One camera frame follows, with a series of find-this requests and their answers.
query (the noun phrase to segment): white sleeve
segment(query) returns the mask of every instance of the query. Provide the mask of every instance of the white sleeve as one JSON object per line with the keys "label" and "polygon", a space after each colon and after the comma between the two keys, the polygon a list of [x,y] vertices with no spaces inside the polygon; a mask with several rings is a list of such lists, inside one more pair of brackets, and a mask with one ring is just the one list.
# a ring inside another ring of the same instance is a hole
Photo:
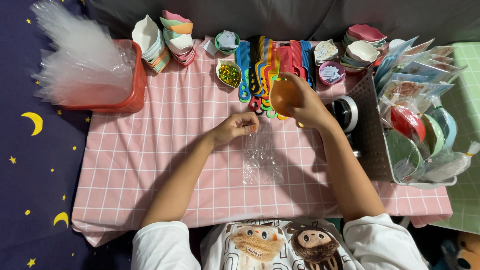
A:
{"label": "white sleeve", "polygon": [[343,233],[348,248],[365,269],[428,269],[410,233],[387,214],[347,222]]}
{"label": "white sleeve", "polygon": [[200,270],[189,232],[179,221],[150,224],[133,239],[132,270]]}

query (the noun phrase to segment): yellow crescent moon print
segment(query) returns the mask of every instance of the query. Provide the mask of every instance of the yellow crescent moon print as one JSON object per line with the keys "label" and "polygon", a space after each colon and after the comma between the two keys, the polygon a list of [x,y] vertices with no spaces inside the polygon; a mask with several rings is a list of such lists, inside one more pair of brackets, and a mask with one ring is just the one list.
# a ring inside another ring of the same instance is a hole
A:
{"label": "yellow crescent moon print", "polygon": [[22,114],[22,116],[32,119],[33,123],[35,124],[35,130],[33,131],[32,136],[35,136],[42,131],[43,119],[40,117],[40,115],[33,112],[26,112]]}
{"label": "yellow crescent moon print", "polygon": [[67,228],[68,228],[68,215],[67,215],[67,213],[63,212],[63,213],[58,214],[53,221],[53,226],[55,226],[55,224],[57,224],[57,222],[59,222],[59,221],[65,221],[65,223],[67,224]]}

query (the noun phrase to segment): white t-shirt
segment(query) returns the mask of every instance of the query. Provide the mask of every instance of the white t-shirt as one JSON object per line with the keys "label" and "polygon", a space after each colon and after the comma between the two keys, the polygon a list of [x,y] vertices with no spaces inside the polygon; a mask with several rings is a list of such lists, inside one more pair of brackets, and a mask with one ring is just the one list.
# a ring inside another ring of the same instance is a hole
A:
{"label": "white t-shirt", "polygon": [[[345,224],[250,220],[215,226],[201,244],[204,270],[423,270],[410,233],[387,214]],[[200,270],[181,222],[158,222],[133,239],[133,270]]]}

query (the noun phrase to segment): green bowl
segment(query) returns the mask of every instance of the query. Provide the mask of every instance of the green bowl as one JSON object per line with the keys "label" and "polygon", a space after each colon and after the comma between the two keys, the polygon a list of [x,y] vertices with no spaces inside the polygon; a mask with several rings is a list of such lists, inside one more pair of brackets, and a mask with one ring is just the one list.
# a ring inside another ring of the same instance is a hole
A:
{"label": "green bowl", "polygon": [[[223,34],[223,32],[220,33],[220,34],[218,34],[218,35],[215,37],[215,47],[216,47],[216,49],[219,50],[221,53],[223,53],[223,54],[225,54],[225,55],[230,55],[230,54],[236,52],[237,49],[238,49],[238,47],[236,47],[236,48],[233,49],[233,50],[229,50],[229,51],[221,50],[221,49],[218,47],[218,38],[219,38],[222,34]],[[239,35],[237,35],[237,33],[234,33],[234,34],[235,34],[235,45],[240,45],[240,37],[239,37]]]}

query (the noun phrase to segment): yellow star print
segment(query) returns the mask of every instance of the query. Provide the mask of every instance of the yellow star print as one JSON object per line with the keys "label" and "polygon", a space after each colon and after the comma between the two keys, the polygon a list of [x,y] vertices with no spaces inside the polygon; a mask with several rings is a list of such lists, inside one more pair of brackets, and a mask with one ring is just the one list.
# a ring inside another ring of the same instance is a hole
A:
{"label": "yellow star print", "polygon": [[30,262],[29,262],[29,263],[27,263],[27,265],[28,265],[28,268],[32,268],[32,266],[34,266],[34,265],[35,265],[35,260],[36,260],[36,259],[30,259]]}

